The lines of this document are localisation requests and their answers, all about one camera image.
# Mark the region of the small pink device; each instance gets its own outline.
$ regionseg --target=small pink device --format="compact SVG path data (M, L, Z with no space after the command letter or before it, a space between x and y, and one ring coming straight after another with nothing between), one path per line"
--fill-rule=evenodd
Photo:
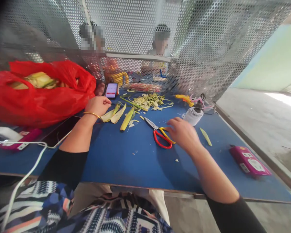
M246 147L232 146L230 153L236 163L246 173L254 177L272 175L271 172Z
M34 139L36 139L40 134L42 133L41 129L38 128L24 128L21 132L19 132L20 135L23 137L19 140L19 142L32 142ZM2 143L0 144L1 149L5 150L14 150L14 151L20 151L24 149L28 143Z

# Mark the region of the phone screen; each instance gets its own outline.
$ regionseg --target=phone screen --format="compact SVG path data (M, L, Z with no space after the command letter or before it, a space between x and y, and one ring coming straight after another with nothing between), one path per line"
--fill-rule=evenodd
M48 147L55 147L59 144L73 129L75 124L80 120L78 116L72 116L65 120L61 125L54 129L49 135L43 138L42 142L45 142Z
M117 83L108 83L105 97L115 98L117 92Z

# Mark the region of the hand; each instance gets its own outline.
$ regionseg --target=hand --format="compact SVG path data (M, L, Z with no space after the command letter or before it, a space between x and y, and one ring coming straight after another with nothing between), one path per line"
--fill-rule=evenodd
M179 117L175 117L167 122L172 127L165 127L170 133L172 140L174 140L182 149L188 154L202 148L197 132L193 126Z
M95 96L102 96L104 87L105 87L104 83L97 84L96 90L95 90Z
M111 101L104 96L96 96L90 99L85 107L85 112L95 113L102 116L111 107Z

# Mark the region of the sunlight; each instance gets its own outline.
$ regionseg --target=sunlight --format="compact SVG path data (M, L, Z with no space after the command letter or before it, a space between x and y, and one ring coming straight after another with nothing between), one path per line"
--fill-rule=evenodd
M280 93L264 93L264 94L291 106L291 96L286 96Z

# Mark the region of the perforated metal sheet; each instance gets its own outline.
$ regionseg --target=perforated metal sheet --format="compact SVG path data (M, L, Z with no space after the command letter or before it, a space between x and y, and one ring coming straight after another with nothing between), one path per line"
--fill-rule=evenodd
M290 12L291 0L15 1L0 20L0 70L12 60L70 59L98 80L122 79L122 88L217 100ZM111 59L105 51L172 59Z

